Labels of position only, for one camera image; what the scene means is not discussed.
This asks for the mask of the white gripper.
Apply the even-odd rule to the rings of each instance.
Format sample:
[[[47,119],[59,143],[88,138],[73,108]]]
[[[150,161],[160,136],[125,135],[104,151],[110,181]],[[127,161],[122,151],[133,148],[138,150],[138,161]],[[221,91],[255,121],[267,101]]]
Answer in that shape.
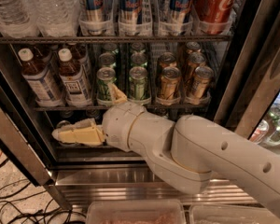
[[[126,102],[127,96],[114,83],[107,84],[113,106],[103,115],[103,128],[95,119],[83,119],[74,124],[55,129],[52,136],[65,144],[100,146],[105,140],[112,147],[129,152],[129,133],[137,118],[146,109],[138,104]]]

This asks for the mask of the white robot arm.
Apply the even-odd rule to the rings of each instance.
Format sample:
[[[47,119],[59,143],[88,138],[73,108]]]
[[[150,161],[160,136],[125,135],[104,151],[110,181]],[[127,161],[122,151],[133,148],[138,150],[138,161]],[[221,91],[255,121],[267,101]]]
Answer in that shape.
[[[161,180],[196,194],[217,172],[280,219],[280,156],[199,116],[173,122],[126,101],[112,105],[101,126],[93,119],[64,125],[52,132],[62,143],[106,142],[140,155]]]

